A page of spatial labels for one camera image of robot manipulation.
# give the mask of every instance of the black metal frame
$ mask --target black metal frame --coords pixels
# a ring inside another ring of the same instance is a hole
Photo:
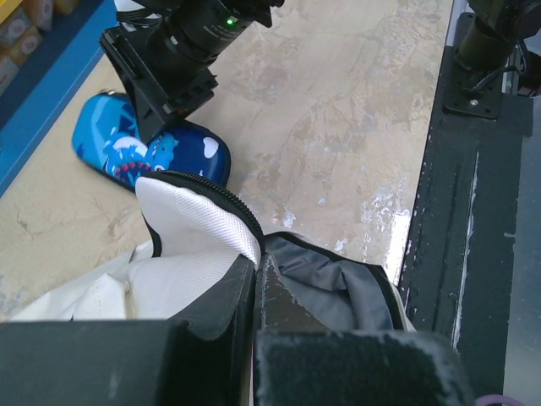
[[[480,396],[502,393],[504,384],[512,236],[533,102],[504,94],[497,120],[448,113],[454,52],[445,47],[399,287],[413,325],[448,337]]]

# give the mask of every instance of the white cloth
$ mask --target white cloth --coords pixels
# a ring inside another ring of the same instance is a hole
[[[53,289],[12,321],[166,319],[214,286],[239,255],[257,267],[257,239],[238,217],[192,190],[140,178],[136,193],[161,254],[147,242]]]

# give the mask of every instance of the gray lining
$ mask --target gray lining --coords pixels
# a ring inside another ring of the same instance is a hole
[[[266,237],[282,283],[298,302],[333,330],[392,330],[391,313],[370,270],[323,249],[299,246],[280,234]]]

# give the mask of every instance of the black panel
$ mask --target black panel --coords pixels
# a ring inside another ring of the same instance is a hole
[[[498,120],[443,111],[446,47],[402,267],[420,330],[448,337],[477,395],[502,393],[522,139],[532,101],[504,95]]]
[[[456,355],[430,335],[267,331],[256,348],[256,405],[473,405]]]

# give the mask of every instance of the yellow box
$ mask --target yellow box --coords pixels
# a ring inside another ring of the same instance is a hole
[[[0,24],[0,47],[8,49],[30,28],[32,23],[22,7],[16,8]]]
[[[18,72],[19,67],[15,62],[5,55],[0,55],[0,96],[8,88]]]
[[[22,3],[22,0],[0,0],[0,24]]]
[[[37,28],[44,31],[51,29],[52,0],[23,0],[23,9]]]
[[[54,9],[60,14],[71,14],[79,0],[54,0]]]
[[[9,58],[19,66],[23,66],[42,41],[43,39],[41,38],[40,31],[32,26],[17,41],[17,43],[4,52],[4,54],[9,56]]]

